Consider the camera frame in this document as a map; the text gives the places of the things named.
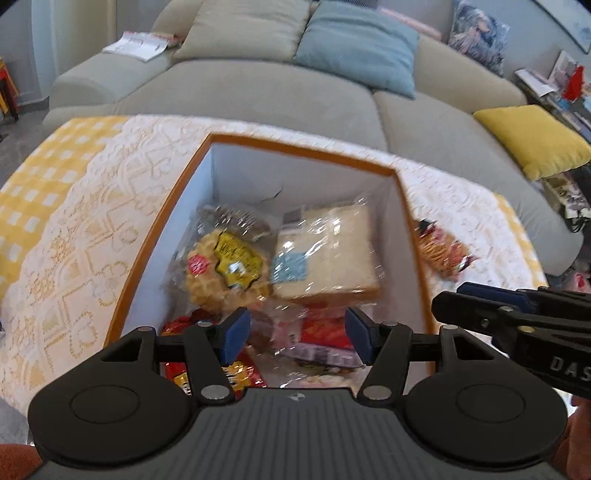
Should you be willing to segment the yellow waffle snack packet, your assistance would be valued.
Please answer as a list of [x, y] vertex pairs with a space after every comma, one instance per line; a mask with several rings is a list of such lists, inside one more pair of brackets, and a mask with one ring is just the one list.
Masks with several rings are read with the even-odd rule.
[[259, 308], [271, 295], [270, 250], [276, 235], [249, 241], [204, 224], [200, 209], [169, 263], [168, 285], [187, 303], [214, 314]]

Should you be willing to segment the sliced bread bag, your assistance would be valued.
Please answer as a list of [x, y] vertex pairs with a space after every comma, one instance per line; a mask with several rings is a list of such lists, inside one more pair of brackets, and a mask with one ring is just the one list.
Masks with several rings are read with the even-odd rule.
[[301, 205], [283, 213], [270, 282], [288, 303], [361, 304], [381, 295], [369, 198]]

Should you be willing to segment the clear green snack packet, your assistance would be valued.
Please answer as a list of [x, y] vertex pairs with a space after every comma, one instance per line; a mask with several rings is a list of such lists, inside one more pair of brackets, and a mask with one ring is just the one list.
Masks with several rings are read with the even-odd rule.
[[273, 237], [280, 229], [280, 219], [249, 205], [206, 205], [198, 213], [204, 224], [229, 231], [249, 241]]

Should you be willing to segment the chocolate muffin packet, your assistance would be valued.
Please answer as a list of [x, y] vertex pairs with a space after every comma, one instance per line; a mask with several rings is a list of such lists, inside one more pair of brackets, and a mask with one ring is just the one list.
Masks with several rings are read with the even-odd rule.
[[259, 354], [269, 351], [273, 347], [273, 319], [263, 311], [252, 309], [249, 309], [249, 316], [250, 331], [246, 344]]

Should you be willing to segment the black orange snack packet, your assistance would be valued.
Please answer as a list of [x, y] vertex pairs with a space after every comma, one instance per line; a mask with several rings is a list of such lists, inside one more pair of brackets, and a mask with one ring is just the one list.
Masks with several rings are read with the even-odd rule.
[[363, 367], [345, 326], [345, 307], [290, 308], [273, 319], [273, 348], [288, 358], [344, 369]]

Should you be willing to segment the red noodle snack packet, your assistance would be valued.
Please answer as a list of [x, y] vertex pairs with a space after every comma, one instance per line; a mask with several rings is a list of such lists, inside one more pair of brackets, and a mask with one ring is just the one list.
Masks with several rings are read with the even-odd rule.
[[422, 258], [443, 279], [455, 280], [477, 257], [454, 235], [428, 219], [415, 221]]

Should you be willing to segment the orange cardboard box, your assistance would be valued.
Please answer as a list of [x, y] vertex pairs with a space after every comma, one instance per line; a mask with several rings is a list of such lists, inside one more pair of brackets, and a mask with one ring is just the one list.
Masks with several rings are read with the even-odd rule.
[[199, 208], [228, 205], [263, 219], [271, 231], [257, 233], [256, 245], [273, 253], [284, 215], [305, 206], [356, 201], [370, 209], [367, 230], [382, 276], [381, 294], [366, 303], [375, 321], [401, 322], [417, 333], [433, 333], [429, 289], [396, 167], [318, 147], [211, 134], [181, 173], [150, 227], [105, 342], [111, 344], [137, 327], [160, 329], [174, 315], [187, 311], [188, 298], [172, 290], [168, 271], [180, 260], [182, 240], [202, 230], [197, 224]]

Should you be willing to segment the yellow cushion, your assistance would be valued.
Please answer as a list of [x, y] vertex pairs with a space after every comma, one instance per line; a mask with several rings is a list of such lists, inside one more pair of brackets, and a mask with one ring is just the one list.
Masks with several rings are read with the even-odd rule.
[[536, 105], [483, 109], [473, 117], [509, 152], [530, 181], [590, 162], [590, 145]]

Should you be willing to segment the beige fabric sofa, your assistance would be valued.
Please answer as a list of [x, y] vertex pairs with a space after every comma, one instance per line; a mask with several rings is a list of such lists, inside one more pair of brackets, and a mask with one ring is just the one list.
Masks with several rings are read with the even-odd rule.
[[516, 211], [545, 273], [575, 261], [583, 237], [568, 229], [539, 187], [475, 118], [521, 106], [512, 83], [429, 37], [415, 58], [416, 96], [374, 90], [288, 63], [204, 59], [149, 62], [99, 53], [54, 82], [42, 128], [115, 114], [204, 116], [256, 122], [387, 151], [502, 194]]

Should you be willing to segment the cluttered side shelf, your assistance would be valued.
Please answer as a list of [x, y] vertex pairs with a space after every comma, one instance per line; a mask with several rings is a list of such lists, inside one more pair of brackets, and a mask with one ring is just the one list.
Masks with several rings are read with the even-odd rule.
[[590, 166], [590, 111], [585, 105], [585, 69], [562, 51], [548, 78], [530, 68], [515, 71], [518, 87], [534, 106], [541, 124], [542, 158], [536, 154], [526, 172], [550, 190], [570, 231], [590, 224], [590, 201], [570, 173]]

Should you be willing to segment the blue patterned cushion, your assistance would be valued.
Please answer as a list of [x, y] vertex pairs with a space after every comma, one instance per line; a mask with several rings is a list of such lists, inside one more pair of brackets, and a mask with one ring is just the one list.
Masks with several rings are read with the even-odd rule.
[[454, 1], [448, 46], [504, 76], [510, 26], [469, 1]]

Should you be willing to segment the pink cushion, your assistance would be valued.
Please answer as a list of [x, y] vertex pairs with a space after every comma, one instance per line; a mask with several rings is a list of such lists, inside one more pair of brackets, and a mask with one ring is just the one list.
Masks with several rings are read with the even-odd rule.
[[392, 10], [383, 6], [378, 7], [378, 11], [382, 14], [388, 15], [397, 21], [404, 23], [405, 25], [413, 28], [420, 34], [424, 36], [428, 36], [438, 42], [442, 42], [443, 35], [442, 33], [434, 27], [431, 27], [419, 20], [416, 20], [408, 15], [402, 14], [396, 10]]

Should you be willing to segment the red stool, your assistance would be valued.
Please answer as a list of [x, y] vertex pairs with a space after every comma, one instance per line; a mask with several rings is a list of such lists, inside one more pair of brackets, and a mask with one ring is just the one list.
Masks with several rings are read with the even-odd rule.
[[16, 85], [3, 60], [0, 58], [0, 105], [3, 116], [10, 115], [14, 121], [19, 120], [17, 99], [20, 96]]

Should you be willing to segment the beige cushion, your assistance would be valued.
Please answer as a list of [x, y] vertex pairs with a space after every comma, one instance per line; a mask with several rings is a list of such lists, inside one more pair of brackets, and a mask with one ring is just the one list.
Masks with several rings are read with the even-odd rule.
[[288, 62], [310, 11], [308, 1], [205, 1], [174, 58]]

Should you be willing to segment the framed wall picture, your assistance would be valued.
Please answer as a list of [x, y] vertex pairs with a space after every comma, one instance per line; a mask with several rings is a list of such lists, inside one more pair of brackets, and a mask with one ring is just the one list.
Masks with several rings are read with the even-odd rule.
[[580, 49], [590, 52], [591, 14], [584, 1], [535, 0], [575, 41]]

